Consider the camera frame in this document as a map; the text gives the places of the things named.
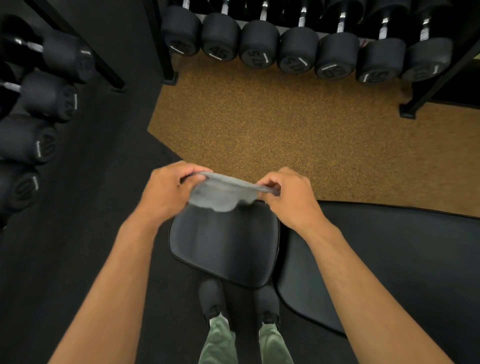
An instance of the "black shoe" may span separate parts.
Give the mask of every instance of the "black shoe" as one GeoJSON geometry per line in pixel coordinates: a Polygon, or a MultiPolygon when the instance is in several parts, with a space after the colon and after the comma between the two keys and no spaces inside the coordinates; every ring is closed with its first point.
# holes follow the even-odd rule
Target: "black shoe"
{"type": "Polygon", "coordinates": [[[256,290],[253,293],[255,300],[255,310],[257,312],[258,329],[263,324],[275,324],[280,326],[280,300],[276,295],[275,289],[271,285],[256,290]]]}
{"type": "Polygon", "coordinates": [[[210,319],[217,317],[220,312],[230,323],[230,316],[225,303],[225,294],[223,293],[222,282],[219,279],[208,277],[203,280],[198,288],[198,296],[207,323],[210,322],[210,319]]]}

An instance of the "person's left hand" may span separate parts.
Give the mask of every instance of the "person's left hand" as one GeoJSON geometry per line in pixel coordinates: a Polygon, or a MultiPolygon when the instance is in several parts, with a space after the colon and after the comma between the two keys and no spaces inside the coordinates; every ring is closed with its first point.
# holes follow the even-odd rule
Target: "person's left hand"
{"type": "Polygon", "coordinates": [[[184,209],[191,190],[204,181],[205,176],[196,174],[185,179],[182,184],[180,179],[202,171],[212,172],[209,168],[183,160],[154,170],[135,213],[158,228],[165,220],[174,217],[184,209]]]}

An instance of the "black rubber dumbbell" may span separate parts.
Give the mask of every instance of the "black rubber dumbbell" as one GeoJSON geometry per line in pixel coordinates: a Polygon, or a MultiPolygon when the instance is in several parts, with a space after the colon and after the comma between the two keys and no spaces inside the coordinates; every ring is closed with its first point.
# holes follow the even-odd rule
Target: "black rubber dumbbell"
{"type": "Polygon", "coordinates": [[[190,11],[190,0],[182,6],[170,5],[162,22],[162,37],[167,47],[182,56],[193,56],[200,50],[202,22],[190,11]]]}
{"type": "Polygon", "coordinates": [[[0,158],[26,164],[50,162],[59,134],[48,121],[28,115],[11,115],[0,121],[0,158]]]}
{"type": "Polygon", "coordinates": [[[38,171],[27,164],[0,161],[0,215],[31,206],[40,188],[38,171]]]}
{"type": "Polygon", "coordinates": [[[24,109],[35,116],[67,122],[77,111],[77,89],[49,73],[29,73],[19,84],[9,65],[0,61],[0,88],[15,92],[24,109]]]}
{"type": "Polygon", "coordinates": [[[400,75],[405,57],[405,42],[388,37],[392,18],[404,19],[410,11],[410,0],[373,0],[367,10],[370,22],[380,26],[378,40],[360,49],[357,62],[357,81],[363,84],[379,84],[400,75]]]}
{"type": "Polygon", "coordinates": [[[365,12],[366,0],[326,0],[322,19],[336,32],[320,39],[315,73],[325,80],[339,80],[357,66],[359,38],[345,31],[356,25],[365,12]]]}
{"type": "Polygon", "coordinates": [[[296,9],[291,9],[289,4],[285,14],[296,14],[298,26],[290,28],[280,37],[280,46],[276,63],[286,73],[300,74],[312,69],[315,64],[318,48],[317,33],[307,27],[307,14],[311,23],[316,22],[323,10],[323,1],[300,0],[293,2],[296,9]]]}
{"type": "Polygon", "coordinates": [[[247,0],[247,10],[254,18],[247,23],[240,36],[239,57],[252,68],[267,68],[275,63],[280,40],[277,27],[267,20],[278,18],[283,11],[279,0],[247,0]]]}
{"type": "Polygon", "coordinates": [[[421,24],[420,42],[407,49],[402,80],[423,81],[442,73],[452,61],[453,41],[446,37],[430,38],[432,19],[442,19],[450,10],[448,0],[419,0],[413,13],[421,24]]]}
{"type": "Polygon", "coordinates": [[[40,44],[30,25],[16,15],[0,19],[0,55],[24,67],[43,63],[50,72],[73,82],[86,83],[95,74],[93,51],[80,38],[52,30],[40,44]]]}
{"type": "Polygon", "coordinates": [[[200,37],[204,53],[222,62],[234,59],[239,50],[240,26],[228,16],[230,3],[224,0],[220,13],[213,12],[205,17],[200,37]]]}

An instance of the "hand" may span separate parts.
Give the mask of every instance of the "hand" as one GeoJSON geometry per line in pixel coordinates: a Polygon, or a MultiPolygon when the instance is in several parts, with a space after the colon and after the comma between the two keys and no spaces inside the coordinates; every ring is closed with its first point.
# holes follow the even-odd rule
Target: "hand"
{"type": "Polygon", "coordinates": [[[302,237],[309,227],[314,227],[321,222],[330,224],[313,195],[312,186],[307,177],[288,167],[283,167],[278,172],[270,172],[257,184],[280,191],[279,197],[260,192],[259,198],[268,203],[281,222],[302,237]]]}
{"type": "Polygon", "coordinates": [[[209,168],[183,160],[154,170],[135,213],[158,228],[165,220],[184,209],[193,187],[204,181],[205,176],[196,174],[188,177],[182,184],[180,179],[202,171],[212,172],[209,168]]]}

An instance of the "speckled brown floor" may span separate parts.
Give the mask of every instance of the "speckled brown floor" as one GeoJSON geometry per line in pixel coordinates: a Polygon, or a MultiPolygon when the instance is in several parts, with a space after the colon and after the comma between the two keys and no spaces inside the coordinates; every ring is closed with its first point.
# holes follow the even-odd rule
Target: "speckled brown floor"
{"type": "Polygon", "coordinates": [[[400,83],[252,70],[200,54],[174,60],[149,131],[187,161],[257,181],[290,166],[317,198],[480,216],[480,110],[427,104],[398,116],[400,83]]]}

